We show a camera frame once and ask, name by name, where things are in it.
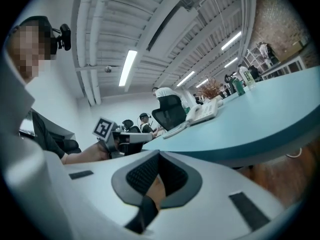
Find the white desk phone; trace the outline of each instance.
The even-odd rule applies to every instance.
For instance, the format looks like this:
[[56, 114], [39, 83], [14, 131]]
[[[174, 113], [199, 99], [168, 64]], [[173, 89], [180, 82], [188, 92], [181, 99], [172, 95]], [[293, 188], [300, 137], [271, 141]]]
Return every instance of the white desk phone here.
[[163, 134], [163, 138], [168, 139], [173, 135], [180, 133], [189, 126], [215, 118], [218, 114], [218, 107], [222, 105], [222, 100], [219, 98], [214, 98], [206, 104], [198, 104], [192, 107], [189, 113], [186, 115], [185, 122]]

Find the ceiling light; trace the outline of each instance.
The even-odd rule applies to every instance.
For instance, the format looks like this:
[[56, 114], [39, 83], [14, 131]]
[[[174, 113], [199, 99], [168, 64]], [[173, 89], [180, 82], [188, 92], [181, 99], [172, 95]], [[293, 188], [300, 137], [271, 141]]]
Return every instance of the ceiling light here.
[[231, 60], [227, 65], [224, 66], [224, 68], [229, 67], [232, 63], [234, 63], [236, 60], [238, 59], [238, 57], [236, 57], [235, 59]]
[[190, 74], [188, 74], [180, 83], [178, 83], [176, 86], [182, 85], [189, 77], [191, 77], [195, 72], [192, 71]]
[[135, 57], [136, 57], [137, 53], [138, 52], [135, 51], [135, 50], [128, 51], [128, 55], [126, 56], [126, 59], [125, 59], [125, 62], [124, 62], [124, 66], [123, 66], [123, 69], [122, 69], [119, 86], [125, 86], [126, 85], [126, 81], [127, 81], [130, 69], [132, 67], [132, 64], [134, 63], [134, 60], [135, 60]]
[[204, 80], [202, 83], [198, 84], [198, 85], [196, 86], [196, 88], [202, 86], [202, 85], [205, 84], [206, 82], [208, 82], [208, 79], [206, 79], [206, 80]]
[[241, 31], [238, 34], [236, 34], [233, 38], [231, 38], [229, 42], [227, 42], [224, 46], [222, 46], [221, 50], [226, 49], [234, 40], [236, 40], [240, 36], [241, 36]]

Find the person wearing cap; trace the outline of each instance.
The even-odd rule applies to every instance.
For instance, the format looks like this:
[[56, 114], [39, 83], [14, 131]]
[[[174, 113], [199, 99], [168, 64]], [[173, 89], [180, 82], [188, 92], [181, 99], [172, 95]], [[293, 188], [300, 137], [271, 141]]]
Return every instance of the person wearing cap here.
[[147, 113], [142, 113], [140, 116], [140, 130], [143, 134], [152, 134], [152, 137], [155, 138], [158, 134], [159, 128], [153, 130], [149, 125], [149, 116]]
[[[53, 60], [58, 42], [46, 16], [32, 16], [15, 26], [9, 33], [3, 55], [20, 82], [28, 84], [39, 75], [43, 61]], [[57, 154], [63, 164], [87, 163], [109, 159], [108, 151], [98, 142], [77, 154], [66, 154], [49, 134], [44, 122], [33, 114], [35, 138], [43, 150]]]

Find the green bottle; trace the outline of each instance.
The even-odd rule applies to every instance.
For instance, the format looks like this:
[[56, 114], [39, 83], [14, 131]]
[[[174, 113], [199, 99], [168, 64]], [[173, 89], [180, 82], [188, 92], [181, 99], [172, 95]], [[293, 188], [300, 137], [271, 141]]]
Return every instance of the green bottle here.
[[244, 95], [246, 92], [244, 88], [242, 87], [241, 82], [237, 78], [232, 78], [231, 83], [233, 84], [236, 92], [238, 93], [239, 96]]

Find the table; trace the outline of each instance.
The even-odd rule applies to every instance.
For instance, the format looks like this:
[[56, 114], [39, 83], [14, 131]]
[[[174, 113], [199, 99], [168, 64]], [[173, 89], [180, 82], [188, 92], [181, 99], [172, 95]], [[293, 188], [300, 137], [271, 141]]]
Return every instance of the table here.
[[285, 155], [320, 136], [320, 66], [257, 82], [255, 89], [223, 101], [214, 119], [142, 149], [240, 167]]

